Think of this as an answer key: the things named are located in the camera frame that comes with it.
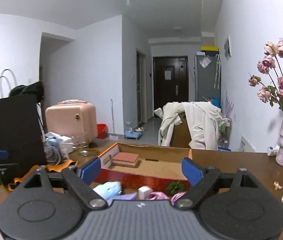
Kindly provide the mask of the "light blue plush toy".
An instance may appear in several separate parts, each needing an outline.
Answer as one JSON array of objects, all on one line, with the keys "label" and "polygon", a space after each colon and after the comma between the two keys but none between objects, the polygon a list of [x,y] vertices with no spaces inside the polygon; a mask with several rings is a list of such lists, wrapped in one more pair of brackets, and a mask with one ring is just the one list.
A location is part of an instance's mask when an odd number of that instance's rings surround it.
[{"label": "light blue plush toy", "polygon": [[108,181],[104,184],[97,185],[93,190],[104,200],[109,200],[122,194],[122,186],[119,181]]}]

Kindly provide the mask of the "orange scouring sponge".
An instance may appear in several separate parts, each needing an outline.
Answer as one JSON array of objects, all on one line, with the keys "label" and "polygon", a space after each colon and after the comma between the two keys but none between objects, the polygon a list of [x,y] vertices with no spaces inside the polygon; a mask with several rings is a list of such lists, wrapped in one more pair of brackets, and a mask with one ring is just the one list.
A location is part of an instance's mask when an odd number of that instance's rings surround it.
[{"label": "orange scouring sponge", "polygon": [[138,154],[119,152],[112,158],[112,164],[116,166],[137,167],[138,160]]}]

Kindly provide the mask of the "lavender fluffy towel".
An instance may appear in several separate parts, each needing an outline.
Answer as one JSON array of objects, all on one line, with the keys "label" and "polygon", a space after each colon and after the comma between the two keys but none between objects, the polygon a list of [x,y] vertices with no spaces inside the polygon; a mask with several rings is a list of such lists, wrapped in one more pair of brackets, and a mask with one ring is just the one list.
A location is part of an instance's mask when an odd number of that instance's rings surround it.
[{"label": "lavender fluffy towel", "polygon": [[106,200],[106,202],[108,206],[111,206],[112,202],[114,202],[115,200],[135,200],[136,198],[137,198],[137,193],[133,192],[129,194],[117,195],[115,197],[109,198],[108,200]]}]

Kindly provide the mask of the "red cardboard box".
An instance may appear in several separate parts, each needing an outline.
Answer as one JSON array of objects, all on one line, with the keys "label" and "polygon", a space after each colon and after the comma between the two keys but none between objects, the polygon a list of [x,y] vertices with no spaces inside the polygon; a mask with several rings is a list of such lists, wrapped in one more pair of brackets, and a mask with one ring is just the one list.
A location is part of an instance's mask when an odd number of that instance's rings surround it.
[{"label": "red cardboard box", "polygon": [[[113,158],[119,153],[137,154],[136,165],[115,165]],[[119,181],[124,190],[148,186],[172,196],[189,189],[190,184],[182,173],[182,160],[186,157],[192,158],[191,149],[117,142],[99,155],[101,171],[94,183]]]}]

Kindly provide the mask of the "pink suitcase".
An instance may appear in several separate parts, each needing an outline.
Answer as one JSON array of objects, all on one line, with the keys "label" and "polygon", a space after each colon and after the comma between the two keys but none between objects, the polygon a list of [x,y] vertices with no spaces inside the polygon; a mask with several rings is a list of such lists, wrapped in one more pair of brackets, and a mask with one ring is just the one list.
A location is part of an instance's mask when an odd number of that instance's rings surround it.
[{"label": "pink suitcase", "polygon": [[81,137],[90,143],[97,138],[96,108],[81,100],[63,101],[45,110],[49,132]]}]

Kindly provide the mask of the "grey refrigerator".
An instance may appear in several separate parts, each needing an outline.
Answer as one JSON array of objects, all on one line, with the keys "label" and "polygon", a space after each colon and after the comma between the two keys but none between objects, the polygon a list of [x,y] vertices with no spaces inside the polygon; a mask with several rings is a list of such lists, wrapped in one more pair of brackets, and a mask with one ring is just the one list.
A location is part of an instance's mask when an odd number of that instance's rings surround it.
[{"label": "grey refrigerator", "polygon": [[195,101],[216,98],[220,102],[218,56],[217,51],[201,51],[195,55]]}]

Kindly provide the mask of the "purple checked cloth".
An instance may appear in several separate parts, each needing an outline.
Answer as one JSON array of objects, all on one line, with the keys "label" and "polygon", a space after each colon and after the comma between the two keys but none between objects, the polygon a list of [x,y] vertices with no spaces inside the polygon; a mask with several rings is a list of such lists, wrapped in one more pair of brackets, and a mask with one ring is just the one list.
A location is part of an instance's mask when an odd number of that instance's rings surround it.
[{"label": "purple checked cloth", "polygon": [[174,203],[184,196],[186,192],[179,192],[177,194],[174,194],[172,197],[168,197],[165,193],[163,192],[155,192],[153,191],[147,198],[146,200],[170,200],[171,204],[174,205]]}]

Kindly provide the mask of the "dried pink roses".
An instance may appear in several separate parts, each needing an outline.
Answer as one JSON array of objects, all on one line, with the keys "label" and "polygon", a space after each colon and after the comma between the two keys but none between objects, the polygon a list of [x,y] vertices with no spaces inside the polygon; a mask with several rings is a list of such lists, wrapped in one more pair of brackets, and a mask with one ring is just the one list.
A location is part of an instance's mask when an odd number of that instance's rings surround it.
[{"label": "dried pink roses", "polygon": [[267,85],[259,76],[251,75],[248,80],[249,85],[251,87],[260,85],[258,98],[272,107],[278,104],[283,112],[283,38],[280,38],[277,44],[265,43],[264,57],[257,63],[257,70],[269,76],[270,84]]}]

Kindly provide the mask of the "cream jacket on chair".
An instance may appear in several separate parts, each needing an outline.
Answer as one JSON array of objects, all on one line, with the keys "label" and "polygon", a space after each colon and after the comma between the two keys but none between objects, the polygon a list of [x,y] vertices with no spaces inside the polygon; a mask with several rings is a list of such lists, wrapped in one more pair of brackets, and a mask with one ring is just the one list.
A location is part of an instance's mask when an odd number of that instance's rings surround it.
[{"label": "cream jacket on chair", "polygon": [[207,102],[169,102],[163,108],[154,110],[161,118],[158,145],[170,146],[174,127],[182,123],[180,113],[185,113],[190,133],[190,148],[199,150],[218,149],[219,125],[223,121],[222,111]]}]

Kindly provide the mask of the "black monitor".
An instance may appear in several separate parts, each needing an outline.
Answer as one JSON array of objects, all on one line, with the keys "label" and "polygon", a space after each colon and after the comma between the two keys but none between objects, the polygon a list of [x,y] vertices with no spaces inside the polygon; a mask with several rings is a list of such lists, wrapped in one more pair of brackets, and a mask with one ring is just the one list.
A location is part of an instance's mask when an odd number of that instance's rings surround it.
[{"label": "black monitor", "polygon": [[23,177],[35,165],[47,164],[35,95],[0,99],[0,150],[8,153],[7,159],[0,160],[10,165],[7,181]]}]

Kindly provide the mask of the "small white bottle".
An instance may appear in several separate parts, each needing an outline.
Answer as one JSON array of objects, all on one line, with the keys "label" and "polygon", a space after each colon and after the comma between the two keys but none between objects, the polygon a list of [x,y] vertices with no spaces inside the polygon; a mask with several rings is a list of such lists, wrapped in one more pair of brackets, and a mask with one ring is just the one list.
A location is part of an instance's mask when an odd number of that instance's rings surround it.
[{"label": "small white bottle", "polygon": [[268,148],[267,148],[267,155],[269,156],[269,157],[274,157],[274,156],[276,156],[277,155],[277,153],[278,153],[278,151],[279,151],[279,148],[280,148],[280,146],[279,145],[276,145],[276,146],[269,146]]}]

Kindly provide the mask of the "dark entrance door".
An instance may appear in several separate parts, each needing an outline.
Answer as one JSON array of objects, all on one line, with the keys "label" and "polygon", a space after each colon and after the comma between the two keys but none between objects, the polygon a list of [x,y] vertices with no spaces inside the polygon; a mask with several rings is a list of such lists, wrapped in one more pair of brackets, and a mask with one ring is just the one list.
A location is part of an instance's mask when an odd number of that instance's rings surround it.
[{"label": "dark entrance door", "polygon": [[189,99],[188,57],[153,58],[154,109]]}]

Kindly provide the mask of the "glass jar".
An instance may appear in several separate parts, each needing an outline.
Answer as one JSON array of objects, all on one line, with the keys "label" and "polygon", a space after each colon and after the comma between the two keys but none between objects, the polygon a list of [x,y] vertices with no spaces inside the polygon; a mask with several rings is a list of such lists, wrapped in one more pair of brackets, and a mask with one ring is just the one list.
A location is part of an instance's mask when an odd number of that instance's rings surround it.
[{"label": "glass jar", "polygon": [[88,134],[86,132],[81,132],[72,135],[73,148],[77,150],[77,154],[80,157],[87,157],[89,151],[87,147],[89,146]]}]

